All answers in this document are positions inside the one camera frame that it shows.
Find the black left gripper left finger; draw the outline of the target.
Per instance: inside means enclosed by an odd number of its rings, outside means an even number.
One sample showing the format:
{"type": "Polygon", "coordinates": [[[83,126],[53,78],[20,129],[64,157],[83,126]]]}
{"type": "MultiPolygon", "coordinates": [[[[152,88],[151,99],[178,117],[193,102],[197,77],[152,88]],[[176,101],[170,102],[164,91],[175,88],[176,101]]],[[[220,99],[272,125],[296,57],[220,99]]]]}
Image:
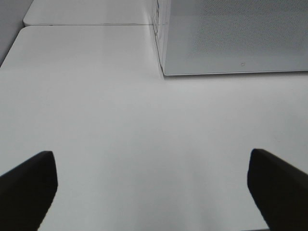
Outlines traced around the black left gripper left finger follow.
{"type": "Polygon", "coordinates": [[[0,229],[37,231],[58,188],[52,151],[40,152],[0,177],[0,229]]]}

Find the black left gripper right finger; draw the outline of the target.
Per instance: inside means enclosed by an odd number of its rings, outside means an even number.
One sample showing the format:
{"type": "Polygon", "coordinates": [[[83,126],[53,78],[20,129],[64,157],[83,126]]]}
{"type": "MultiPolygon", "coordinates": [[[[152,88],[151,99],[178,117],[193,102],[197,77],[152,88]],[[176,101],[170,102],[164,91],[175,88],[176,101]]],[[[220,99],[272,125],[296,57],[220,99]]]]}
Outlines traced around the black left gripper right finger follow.
{"type": "Polygon", "coordinates": [[[251,151],[247,186],[271,231],[308,229],[308,175],[264,149],[251,151]]]}

